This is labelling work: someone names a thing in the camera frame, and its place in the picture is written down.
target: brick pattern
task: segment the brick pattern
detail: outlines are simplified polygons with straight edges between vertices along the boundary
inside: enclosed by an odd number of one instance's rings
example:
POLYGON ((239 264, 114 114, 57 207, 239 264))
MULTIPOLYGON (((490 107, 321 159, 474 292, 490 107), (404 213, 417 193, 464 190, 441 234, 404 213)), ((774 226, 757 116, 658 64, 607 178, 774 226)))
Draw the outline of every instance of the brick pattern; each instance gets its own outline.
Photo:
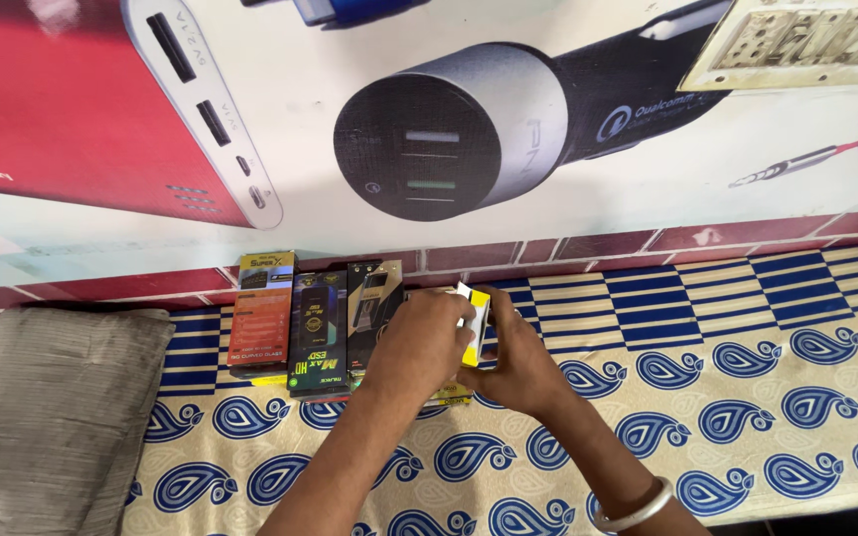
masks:
MULTIPOLYGON (((586 237, 303 259, 303 271, 367 259, 400 259, 407 286, 432 287, 599 273, 858 245, 858 213, 674 227, 586 237)), ((0 311, 44 300, 113 301, 170 311, 233 303, 237 267, 0 287, 0 311)))

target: poster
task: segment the poster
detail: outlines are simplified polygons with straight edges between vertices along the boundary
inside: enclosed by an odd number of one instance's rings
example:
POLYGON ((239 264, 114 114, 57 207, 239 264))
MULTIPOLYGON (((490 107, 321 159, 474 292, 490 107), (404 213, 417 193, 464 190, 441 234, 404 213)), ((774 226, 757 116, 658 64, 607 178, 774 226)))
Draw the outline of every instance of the poster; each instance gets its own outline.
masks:
POLYGON ((0 285, 858 210, 858 86, 676 91, 726 0, 313 4, 0 0, 0 285))

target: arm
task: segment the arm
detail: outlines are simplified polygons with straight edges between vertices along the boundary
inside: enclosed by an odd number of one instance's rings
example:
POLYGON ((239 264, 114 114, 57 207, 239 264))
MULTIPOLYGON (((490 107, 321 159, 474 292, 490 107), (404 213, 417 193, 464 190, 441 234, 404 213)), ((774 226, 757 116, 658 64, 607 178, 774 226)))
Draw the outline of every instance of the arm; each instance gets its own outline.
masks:
POLYGON ((456 323, 474 316, 467 299, 443 293, 416 293, 399 307, 340 420, 257 536, 352 531, 399 438, 459 369, 474 334, 456 323))
MULTIPOLYGON (((626 517, 649 503, 661 491, 661 482, 621 444, 591 403, 571 389, 507 293, 493 288, 485 292, 492 295, 489 323, 499 336, 499 361, 493 371, 459 370, 459 382, 541 422, 571 456, 609 519, 626 517)), ((672 498, 622 535, 709 536, 709 532, 672 498)))

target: qualcomm logo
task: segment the qualcomm logo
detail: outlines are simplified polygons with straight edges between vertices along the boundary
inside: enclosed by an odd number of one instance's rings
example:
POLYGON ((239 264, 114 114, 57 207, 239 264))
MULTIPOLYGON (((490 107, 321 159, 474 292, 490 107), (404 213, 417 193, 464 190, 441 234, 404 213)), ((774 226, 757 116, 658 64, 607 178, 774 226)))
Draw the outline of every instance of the qualcomm logo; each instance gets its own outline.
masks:
POLYGON ((598 143, 602 143, 604 140, 622 131, 630 120, 631 107, 618 106, 604 119, 602 128, 598 129, 598 135, 595 136, 595 139, 598 140, 598 143))

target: screen protector box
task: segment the screen protector box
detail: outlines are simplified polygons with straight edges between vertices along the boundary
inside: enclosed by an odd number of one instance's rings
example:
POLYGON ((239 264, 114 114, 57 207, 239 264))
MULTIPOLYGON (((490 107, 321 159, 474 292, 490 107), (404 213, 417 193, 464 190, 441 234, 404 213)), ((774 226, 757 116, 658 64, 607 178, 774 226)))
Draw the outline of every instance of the screen protector box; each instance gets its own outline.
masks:
POLYGON ((352 263, 346 277, 348 368, 359 373, 366 370, 376 342, 402 304, 402 261, 352 263))
POLYGON ((292 251, 244 255, 240 260, 227 351, 231 375, 286 374, 295 263, 292 251))
POLYGON ((291 397, 308 402, 349 395, 345 271, 295 277, 290 342, 291 397))

